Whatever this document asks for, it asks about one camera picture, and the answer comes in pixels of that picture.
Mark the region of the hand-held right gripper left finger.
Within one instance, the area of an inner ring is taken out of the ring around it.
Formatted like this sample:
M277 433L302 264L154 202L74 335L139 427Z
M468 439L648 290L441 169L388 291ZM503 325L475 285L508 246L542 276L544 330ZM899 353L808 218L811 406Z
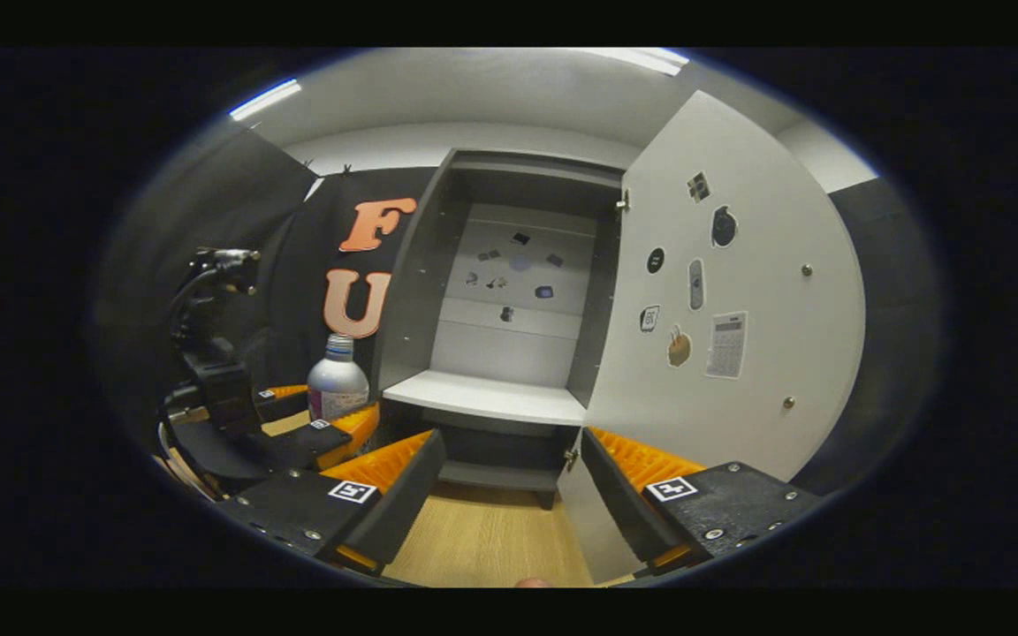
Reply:
M279 546L378 576L399 555L446 460L444 438L428 430L328 470L274 473L217 509Z

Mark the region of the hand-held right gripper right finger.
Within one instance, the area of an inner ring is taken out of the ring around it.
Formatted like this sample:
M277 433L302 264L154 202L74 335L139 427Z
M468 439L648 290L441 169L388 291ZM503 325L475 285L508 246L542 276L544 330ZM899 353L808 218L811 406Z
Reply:
M824 502L823 496L742 460L699 466L599 428L581 433L579 458L619 535L648 575L750 547Z

